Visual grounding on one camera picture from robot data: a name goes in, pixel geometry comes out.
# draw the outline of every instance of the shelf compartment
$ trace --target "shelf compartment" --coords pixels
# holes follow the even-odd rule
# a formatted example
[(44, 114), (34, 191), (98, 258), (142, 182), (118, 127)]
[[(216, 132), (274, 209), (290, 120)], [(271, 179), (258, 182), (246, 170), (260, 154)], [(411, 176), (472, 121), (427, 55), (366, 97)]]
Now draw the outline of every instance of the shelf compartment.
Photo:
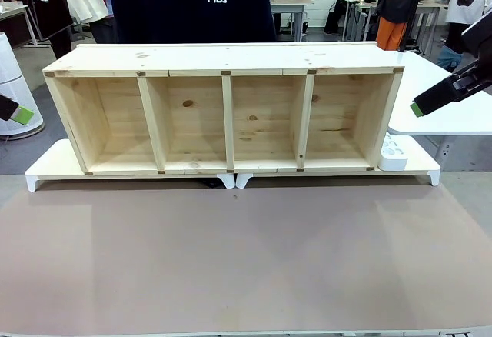
[(232, 78), (236, 172), (298, 169), (293, 134), (301, 123), (305, 81), (305, 76)]
[(136, 78), (57, 78), (49, 85), (84, 172), (157, 174)]
[(221, 77), (139, 79), (159, 171), (227, 171)]
[(389, 121), (388, 98), (393, 84), (394, 74), (317, 75), (306, 171), (375, 168), (386, 132), (384, 125)]

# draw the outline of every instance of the desk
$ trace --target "desk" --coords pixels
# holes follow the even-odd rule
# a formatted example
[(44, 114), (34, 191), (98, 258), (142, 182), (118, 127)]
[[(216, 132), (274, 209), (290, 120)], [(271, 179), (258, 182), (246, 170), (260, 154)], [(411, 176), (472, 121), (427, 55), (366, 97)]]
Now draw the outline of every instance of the desk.
[(405, 66), (403, 79), (389, 124), (398, 135), (442, 135), (436, 161), (443, 165), (457, 135), (492, 135), (492, 96), (486, 92), (451, 104), (424, 116), (415, 117), (410, 104), (422, 92), (449, 76), (437, 65), (412, 52), (387, 52)]
[(312, 3), (312, 0), (274, 0), (271, 3), (272, 14), (288, 13), (294, 16), (292, 29), (294, 31), (295, 42), (302, 42), (302, 22), (304, 10), (307, 5)]
[[(369, 32), (369, 22), (371, 16), (376, 12), (377, 3), (372, 2), (368, 4), (358, 0), (342, 1), (347, 3), (342, 41), (347, 39), (349, 41), (360, 41), (360, 38), (363, 35), (363, 30), (363, 41), (365, 41)], [(432, 39), (434, 38), (434, 34), (436, 32), (440, 10), (447, 7), (448, 5), (446, 4), (433, 1), (419, 3), (414, 23), (418, 24), (418, 22), (420, 22), (421, 25), (414, 25), (412, 37), (416, 38), (416, 46), (421, 49), (423, 55), (429, 54), (432, 46)], [(424, 33), (427, 28), (427, 23), (429, 22), (429, 17), (432, 18), (430, 22), (431, 31), (425, 45), (423, 46)]]
[(19, 5), (12, 4), (10, 2), (2, 2), (0, 6), (3, 6), (4, 11), (0, 14), (0, 20), (4, 20), (7, 18), (11, 18), (12, 16), (24, 15), (25, 22), (28, 26), (29, 35), (31, 36), (32, 47), (41, 47), (38, 45), (38, 41), (36, 40), (36, 36), (34, 31), (32, 30), (31, 22), (28, 17), (28, 6), (27, 5)]
[(491, 240), (445, 188), (337, 183), (19, 192), (0, 210), (0, 330), (300, 337), (492, 324)]

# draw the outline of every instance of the black pole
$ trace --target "black pole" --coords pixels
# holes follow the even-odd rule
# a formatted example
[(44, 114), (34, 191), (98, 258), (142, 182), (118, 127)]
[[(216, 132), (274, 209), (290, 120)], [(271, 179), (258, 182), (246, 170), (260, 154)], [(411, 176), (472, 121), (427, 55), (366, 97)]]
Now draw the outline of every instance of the black pole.
[(417, 7), (420, 1), (421, 0), (412, 0), (410, 11), (408, 12), (407, 29), (405, 30), (405, 35), (400, 42), (400, 48), (398, 49), (399, 52), (405, 52), (408, 38), (410, 37), (410, 33), (412, 32), (412, 29), (414, 27), (413, 24), (415, 20), (415, 15), (417, 14)]

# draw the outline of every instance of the navy sweatshirt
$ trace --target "navy sweatshirt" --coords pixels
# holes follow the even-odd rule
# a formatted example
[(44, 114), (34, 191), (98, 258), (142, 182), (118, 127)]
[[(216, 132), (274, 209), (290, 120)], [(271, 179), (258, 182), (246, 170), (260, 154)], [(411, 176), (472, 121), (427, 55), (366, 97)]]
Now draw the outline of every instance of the navy sweatshirt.
[(120, 43), (274, 42), (270, 0), (112, 0)]

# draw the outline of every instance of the white base board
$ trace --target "white base board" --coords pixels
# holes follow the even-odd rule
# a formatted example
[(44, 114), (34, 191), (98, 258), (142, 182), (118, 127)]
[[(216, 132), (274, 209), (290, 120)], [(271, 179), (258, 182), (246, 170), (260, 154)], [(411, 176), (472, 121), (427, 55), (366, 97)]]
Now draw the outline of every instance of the white base board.
[[(243, 189), (250, 178), (274, 176), (377, 176), (377, 175), (429, 175), (433, 186), (439, 184), (440, 166), (409, 136), (394, 136), (398, 145), (408, 154), (409, 161), (403, 172), (384, 172), (376, 169), (369, 172), (292, 172), (199, 175), (201, 178), (220, 178), (227, 189)], [(67, 139), (57, 141), (31, 168), (25, 172), (28, 190), (35, 192), (44, 181), (93, 180), (93, 179), (172, 179), (197, 178), (196, 175), (85, 175), (80, 169), (74, 150)]]

